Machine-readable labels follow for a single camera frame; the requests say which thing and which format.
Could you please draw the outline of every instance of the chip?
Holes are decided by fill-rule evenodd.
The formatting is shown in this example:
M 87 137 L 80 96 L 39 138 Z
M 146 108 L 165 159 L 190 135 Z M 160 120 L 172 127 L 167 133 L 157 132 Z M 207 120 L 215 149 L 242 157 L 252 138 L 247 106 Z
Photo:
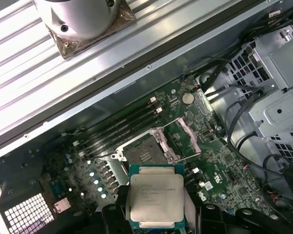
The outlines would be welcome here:
M 228 163 L 228 162 L 231 162 L 233 160 L 233 157 L 232 155 L 226 155 L 225 156 L 225 161 Z
M 131 165 L 130 215 L 133 229 L 185 226 L 184 166 Z
M 239 188 L 239 194 L 240 195 L 244 195 L 246 194 L 248 191 L 246 190 L 246 188 L 242 187 L 242 188 Z

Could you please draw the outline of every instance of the screw hole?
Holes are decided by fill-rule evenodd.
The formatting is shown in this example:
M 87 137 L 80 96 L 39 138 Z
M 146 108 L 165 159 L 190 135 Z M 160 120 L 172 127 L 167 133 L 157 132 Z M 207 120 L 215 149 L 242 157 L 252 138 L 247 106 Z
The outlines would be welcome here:
M 65 24 L 62 25 L 62 26 L 61 26 L 61 31 L 64 32 L 64 33 L 66 33 L 66 32 L 68 31 L 68 26 L 65 25 Z
M 107 3 L 107 6 L 108 6 L 108 7 L 112 7 L 112 6 L 115 5 L 114 0 L 108 0 L 106 3 Z

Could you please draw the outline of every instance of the capacitor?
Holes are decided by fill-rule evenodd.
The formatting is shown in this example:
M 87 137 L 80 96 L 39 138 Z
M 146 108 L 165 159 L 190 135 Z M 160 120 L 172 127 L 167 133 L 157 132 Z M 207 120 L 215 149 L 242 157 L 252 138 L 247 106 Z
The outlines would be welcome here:
M 98 190 L 98 192 L 102 192 L 102 191 L 103 191 L 103 185 L 99 186 L 99 187 L 97 188 L 97 190 Z
M 185 93 L 182 96 L 182 102 L 186 105 L 191 105 L 194 102 L 195 98 L 194 95 L 191 93 Z
M 94 184 L 99 184 L 99 182 L 100 182 L 100 178 L 95 178 L 93 181 Z
M 103 198 L 103 199 L 106 198 L 106 196 L 107 196 L 106 193 L 102 193 L 102 194 L 101 194 L 101 198 Z
M 225 200 L 226 199 L 226 195 L 225 194 L 219 194 L 220 199 Z

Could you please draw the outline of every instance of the screw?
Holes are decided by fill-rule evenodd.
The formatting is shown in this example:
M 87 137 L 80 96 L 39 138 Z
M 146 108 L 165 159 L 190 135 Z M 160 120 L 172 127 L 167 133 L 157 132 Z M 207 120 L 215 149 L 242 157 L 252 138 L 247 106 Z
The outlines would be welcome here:
M 214 210 L 215 206 L 213 206 L 211 204 L 208 204 L 208 205 L 206 205 L 206 208 L 209 209 L 209 210 Z
M 220 132 L 221 130 L 223 130 L 223 128 L 218 125 L 218 126 L 216 126 L 216 130 Z
M 251 214 L 252 214 L 252 211 L 249 211 L 249 210 L 243 210 L 243 214 L 245 214 L 245 215 L 251 215 Z

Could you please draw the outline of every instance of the black cable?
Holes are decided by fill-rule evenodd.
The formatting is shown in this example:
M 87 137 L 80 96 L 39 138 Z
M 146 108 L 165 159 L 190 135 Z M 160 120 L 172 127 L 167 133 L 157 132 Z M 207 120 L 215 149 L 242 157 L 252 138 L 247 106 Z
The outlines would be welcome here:
M 238 147 L 236 147 L 238 150 L 241 149 L 242 145 L 244 144 L 245 141 L 247 141 L 248 139 L 250 139 L 251 137 L 256 137 L 257 133 L 256 132 L 251 132 L 250 134 L 246 135 L 238 144 Z
M 278 29 L 284 28 L 293 24 L 293 19 L 289 17 L 293 15 L 293 7 L 277 16 L 271 17 L 269 19 L 262 18 L 259 22 L 255 23 L 253 26 L 248 27 L 244 32 L 240 34 L 240 42 L 237 43 L 223 58 L 231 60 L 235 57 L 241 50 L 241 46 L 248 41 L 251 41 L 254 37 L 258 37 L 262 34 L 269 33 L 271 31 L 276 31 Z M 202 84 L 202 91 L 205 93 L 216 81 L 217 77 L 226 67 L 227 62 L 220 62 L 216 65 L 214 72 L 207 79 L 207 81 Z
M 211 97 L 211 96 L 213 96 L 215 94 L 219 94 L 219 93 L 221 93 L 222 91 L 225 91 L 225 90 L 227 90 L 227 88 L 226 88 L 226 86 L 223 86 L 223 87 L 221 87 L 221 88 L 219 88 L 219 89 L 217 89 L 217 90 L 215 90 L 213 92 L 210 92 L 208 94 L 205 94 L 205 96 L 206 97 Z
M 240 105 L 242 105 L 242 102 L 240 102 L 240 101 L 235 101 L 233 104 L 231 104 L 231 105 L 226 109 L 226 112 L 225 112 L 225 115 L 224 115 L 225 123 L 227 123 L 227 116 L 228 116 L 229 110 L 230 110 L 232 107 L 234 107 L 236 104 L 240 104 Z
M 226 89 L 229 89 L 229 88 L 238 88 L 238 89 L 242 89 L 242 90 L 246 90 L 246 91 L 254 91 L 254 90 L 257 90 L 258 88 L 256 87 L 250 87 L 250 86 L 246 86 L 246 85 L 240 85 L 240 84 L 229 84 L 228 85 L 228 88 L 226 86 L 223 86 L 213 92 L 210 92 L 208 94 L 205 94 L 206 97 L 210 97 L 210 96 L 213 96 L 215 94 L 218 94 L 218 93 L 221 93 L 222 91 L 226 90 Z
M 249 165 L 252 165 L 253 167 L 256 167 L 257 169 L 260 169 L 264 172 L 269 172 L 271 174 L 274 174 L 276 176 L 282 176 L 281 174 L 277 173 L 277 172 L 274 172 L 274 171 L 271 171 L 271 170 L 268 170 L 267 168 L 263 168 L 259 165 L 257 165 L 256 163 L 252 162 L 251 160 L 249 160 L 248 158 L 246 158 L 243 154 L 240 153 L 240 151 L 238 151 L 238 149 L 233 145 L 232 141 L 231 141 L 231 137 L 232 137 L 232 134 L 233 134 L 233 131 L 241 117 L 241 115 L 248 109 L 251 107 L 251 105 L 253 104 L 254 101 L 256 101 L 259 97 L 260 97 L 260 94 L 259 94 L 259 90 L 255 91 L 253 93 L 253 95 L 246 101 L 245 104 L 242 105 L 242 107 L 240 108 L 240 110 L 237 112 L 237 114 L 234 116 L 233 120 L 232 120 L 232 123 L 230 125 L 230 128 L 229 128 L 229 131 L 228 131 L 228 148 L 234 152 L 237 156 L 239 156 L 240 158 L 242 158 L 244 161 L 246 161 Z
M 263 168 L 267 168 L 268 161 L 269 161 L 272 157 L 283 158 L 283 159 L 286 160 L 291 166 L 293 166 L 293 162 L 292 162 L 290 159 L 288 159 L 286 156 L 283 156 L 283 155 L 277 155 L 277 154 L 271 154 L 271 155 L 268 155 L 267 157 L 265 157 L 265 159 L 264 159 L 264 161 L 263 161 Z M 264 183 L 267 183 L 267 181 L 268 181 L 268 174 L 267 174 L 267 172 L 264 172 L 264 175 L 265 175 Z
M 269 183 L 273 182 L 274 180 L 280 180 L 280 178 L 276 178 L 276 179 L 272 179 Z M 276 212 L 278 214 L 278 216 L 280 216 L 281 218 L 283 218 L 292 228 L 293 228 L 293 224 L 291 223 L 291 221 L 289 221 L 280 211 L 278 211 L 271 203 L 269 203 L 265 197 L 265 187 L 269 185 L 268 182 L 263 184 L 262 188 L 261 188 L 261 194 L 263 196 L 264 201 L 270 206 L 270 208 Z

